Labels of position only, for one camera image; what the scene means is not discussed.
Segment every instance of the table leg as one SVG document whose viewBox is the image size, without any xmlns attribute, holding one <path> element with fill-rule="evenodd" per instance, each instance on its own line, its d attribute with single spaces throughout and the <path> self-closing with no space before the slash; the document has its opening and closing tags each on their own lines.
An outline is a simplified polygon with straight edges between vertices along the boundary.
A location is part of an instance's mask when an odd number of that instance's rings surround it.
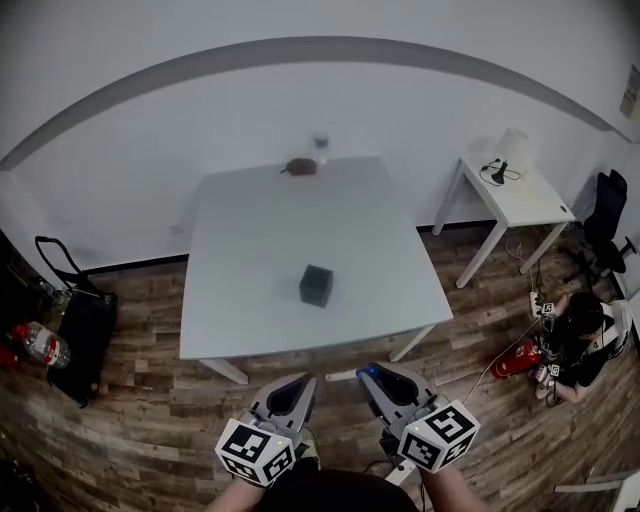
<svg viewBox="0 0 640 512">
<path fill-rule="evenodd" d="M 467 268 L 464 269 L 464 272 L 460 275 L 458 280 L 456 281 L 456 286 L 458 288 L 464 288 L 465 285 L 469 282 L 469 279 L 476 273 L 476 270 L 480 268 L 480 265 L 487 259 L 487 256 L 491 254 L 493 248 L 496 246 L 498 241 L 504 235 L 504 232 L 507 230 L 507 226 L 505 226 L 502 222 L 498 221 L 498 223 L 493 227 L 491 233 L 480 247 L 480 250 L 476 253 L 476 255 L 471 260 L 471 263 L 467 265 Z"/>
<path fill-rule="evenodd" d="M 463 174 L 462 161 L 458 160 L 458 167 L 456 168 L 453 180 L 449 185 L 447 195 L 444 197 L 442 205 L 440 205 L 440 209 L 438 210 L 438 214 L 436 215 L 436 222 L 433 225 L 433 229 L 431 230 L 431 234 L 433 236 L 438 236 L 440 234 L 440 231 L 442 231 L 442 226 L 444 226 L 444 223 L 447 221 L 447 217 L 449 216 L 449 212 L 451 211 L 451 206 L 453 206 L 453 200 L 455 199 L 456 193 L 460 188 Z"/>
<path fill-rule="evenodd" d="M 568 222 L 563 222 L 562 224 L 557 224 L 553 228 L 551 233 L 547 235 L 547 238 L 545 238 L 544 241 L 540 244 L 540 247 L 536 249 L 536 252 L 534 252 L 531 257 L 524 262 L 524 265 L 520 267 L 521 274 L 525 274 L 533 266 L 533 264 L 540 259 L 540 256 L 542 256 L 544 254 L 544 251 L 546 251 L 549 246 L 553 242 L 555 242 L 556 238 L 558 238 L 558 235 L 562 233 L 562 230 L 565 227 L 567 227 L 567 224 Z"/>
<path fill-rule="evenodd" d="M 433 325 L 427 325 L 424 329 L 422 329 L 414 338 L 402 347 L 395 348 L 389 354 L 389 361 L 395 363 L 396 361 L 400 361 L 409 350 L 415 347 L 418 343 L 420 343 L 424 337 L 429 334 L 429 331 L 433 329 Z"/>
<path fill-rule="evenodd" d="M 200 359 L 200 362 L 237 384 L 249 384 L 249 377 L 225 359 Z"/>
</svg>

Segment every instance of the white wall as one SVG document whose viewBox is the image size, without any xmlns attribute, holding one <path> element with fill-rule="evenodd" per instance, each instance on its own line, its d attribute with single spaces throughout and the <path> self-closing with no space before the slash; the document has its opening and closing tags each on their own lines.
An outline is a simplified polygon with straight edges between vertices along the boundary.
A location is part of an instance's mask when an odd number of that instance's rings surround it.
<svg viewBox="0 0 640 512">
<path fill-rule="evenodd" d="M 635 144 L 625 163 L 617 170 L 627 180 L 627 204 L 622 212 L 614 242 L 622 248 L 628 236 L 640 248 L 640 146 Z M 629 253 L 626 258 L 627 271 L 619 276 L 627 297 L 640 290 L 640 255 Z"/>
<path fill-rule="evenodd" d="M 511 69 L 617 130 L 637 26 L 617 0 L 8 0 L 0 11 L 0 158 L 54 115 L 193 52 L 293 36 L 418 43 Z"/>
<path fill-rule="evenodd" d="M 432 224 L 460 151 L 508 126 L 529 134 L 537 164 L 569 204 L 599 162 L 590 150 L 603 137 L 622 140 L 477 80 L 399 66 L 296 64 L 135 98 L 62 134 L 13 174 L 50 232 L 94 268 L 188 252 L 202 176 L 286 162 L 305 153 L 317 129 L 329 132 L 334 157 L 380 155 L 416 225 Z M 467 191 L 452 220 L 482 218 L 489 213 Z"/>
<path fill-rule="evenodd" d="M 41 276 L 62 286 L 38 254 L 33 240 L 37 235 L 52 233 L 51 228 L 31 194 L 8 172 L 0 172 L 0 229 Z"/>
</svg>

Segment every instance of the black cube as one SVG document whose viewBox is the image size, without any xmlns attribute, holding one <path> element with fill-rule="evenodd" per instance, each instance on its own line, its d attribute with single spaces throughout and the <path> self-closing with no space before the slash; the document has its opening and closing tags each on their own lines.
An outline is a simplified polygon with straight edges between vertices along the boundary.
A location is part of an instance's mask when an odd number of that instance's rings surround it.
<svg viewBox="0 0 640 512">
<path fill-rule="evenodd" d="M 300 281 L 300 300 L 324 308 L 329 300 L 329 295 L 331 295 L 332 285 L 332 270 L 307 265 Z"/>
</svg>

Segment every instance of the black office chair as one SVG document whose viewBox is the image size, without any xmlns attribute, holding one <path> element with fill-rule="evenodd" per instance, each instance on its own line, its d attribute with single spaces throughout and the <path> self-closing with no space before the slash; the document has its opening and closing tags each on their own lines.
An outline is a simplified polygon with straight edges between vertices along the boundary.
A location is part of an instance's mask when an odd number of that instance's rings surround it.
<svg viewBox="0 0 640 512">
<path fill-rule="evenodd" d="M 582 226 L 585 240 L 591 246 L 595 258 L 588 260 L 584 251 L 575 254 L 561 247 L 559 251 L 569 256 L 579 267 L 577 272 L 563 279 L 565 283 L 583 274 L 587 281 L 587 287 L 593 291 L 593 284 L 600 279 L 603 273 L 613 271 L 623 274 L 626 272 L 625 254 L 629 251 L 638 254 L 638 249 L 628 237 L 625 237 L 627 243 L 620 250 L 612 241 L 626 202 L 626 180 L 614 170 L 611 170 L 610 176 L 602 172 L 598 174 L 596 207 L 593 214 L 584 221 Z"/>
</svg>

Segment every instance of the white table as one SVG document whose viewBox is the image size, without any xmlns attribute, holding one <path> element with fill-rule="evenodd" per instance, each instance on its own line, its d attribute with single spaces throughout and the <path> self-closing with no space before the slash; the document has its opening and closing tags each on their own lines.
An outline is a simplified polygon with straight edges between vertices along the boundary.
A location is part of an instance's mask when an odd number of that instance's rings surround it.
<svg viewBox="0 0 640 512">
<path fill-rule="evenodd" d="M 455 176 L 433 226 L 432 233 L 438 236 L 449 216 L 456 193 L 462 185 L 462 176 L 467 177 L 498 221 L 471 263 L 456 281 L 458 288 L 463 288 L 469 282 L 508 228 L 556 224 L 540 247 L 520 267 L 520 273 L 524 274 L 538 261 L 566 225 L 575 220 L 569 207 L 535 168 L 530 168 L 518 180 L 505 179 L 504 185 L 499 187 L 484 181 L 480 176 L 480 169 L 494 158 L 480 154 L 465 155 L 460 158 Z M 483 171 L 482 177 L 492 182 L 491 175 L 495 172 L 492 169 Z"/>
<path fill-rule="evenodd" d="M 231 380 L 225 358 L 308 350 L 422 328 L 397 361 L 452 318 L 413 222 L 377 158 L 207 176 L 191 244 L 180 357 Z M 334 272 L 325 309 L 300 301 L 307 264 Z"/>
</svg>

